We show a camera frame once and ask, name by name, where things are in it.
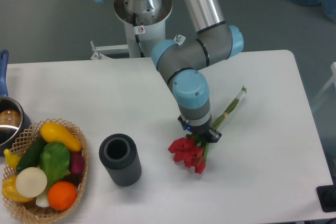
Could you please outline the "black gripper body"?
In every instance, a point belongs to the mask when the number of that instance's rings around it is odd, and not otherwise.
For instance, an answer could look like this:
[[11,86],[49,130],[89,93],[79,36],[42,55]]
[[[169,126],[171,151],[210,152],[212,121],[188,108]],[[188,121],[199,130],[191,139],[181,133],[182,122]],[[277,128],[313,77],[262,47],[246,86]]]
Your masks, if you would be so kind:
[[182,115],[178,117],[178,121],[184,130],[194,136],[202,137],[206,142],[217,143],[222,134],[211,126],[211,119],[211,116],[208,117],[207,121],[205,121],[205,117],[199,120],[187,120]]

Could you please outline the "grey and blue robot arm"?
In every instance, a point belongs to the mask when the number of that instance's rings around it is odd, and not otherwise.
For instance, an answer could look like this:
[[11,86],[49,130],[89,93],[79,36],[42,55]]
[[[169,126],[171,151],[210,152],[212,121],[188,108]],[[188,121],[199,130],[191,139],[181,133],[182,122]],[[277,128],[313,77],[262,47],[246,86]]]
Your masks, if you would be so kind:
[[114,11],[124,24],[129,56],[152,59],[178,104],[182,128],[215,143],[221,134],[211,123],[209,88],[200,70],[239,54],[244,39],[226,23],[218,0],[185,3],[197,33],[191,42],[165,37],[172,0],[114,0]]

